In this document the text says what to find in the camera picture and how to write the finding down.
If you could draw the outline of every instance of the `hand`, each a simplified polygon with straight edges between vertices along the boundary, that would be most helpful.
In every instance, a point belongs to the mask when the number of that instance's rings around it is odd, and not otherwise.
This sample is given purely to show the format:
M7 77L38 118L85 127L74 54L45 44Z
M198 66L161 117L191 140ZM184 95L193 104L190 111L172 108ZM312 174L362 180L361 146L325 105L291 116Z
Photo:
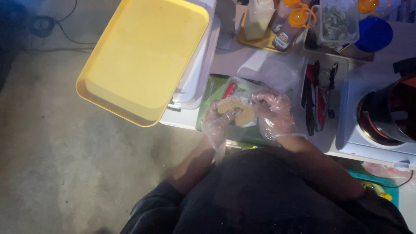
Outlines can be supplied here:
M253 100L265 138L275 140L279 136L296 134L290 99L282 91L267 89L254 94Z
M207 135L216 151L226 141L229 124L240 113L238 108L234 108L220 114L217 109L218 102L219 100L212 101L202 122L202 132Z

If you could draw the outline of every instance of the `person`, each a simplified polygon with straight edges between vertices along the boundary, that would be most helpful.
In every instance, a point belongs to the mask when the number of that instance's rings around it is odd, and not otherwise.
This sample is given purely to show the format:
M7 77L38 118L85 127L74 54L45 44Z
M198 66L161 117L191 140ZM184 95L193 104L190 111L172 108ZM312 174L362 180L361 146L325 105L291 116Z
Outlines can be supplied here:
M411 233L398 209L364 189L296 134L289 99L253 95L259 128L280 148L249 149L213 166L241 110L208 109L199 145L133 207L121 233Z

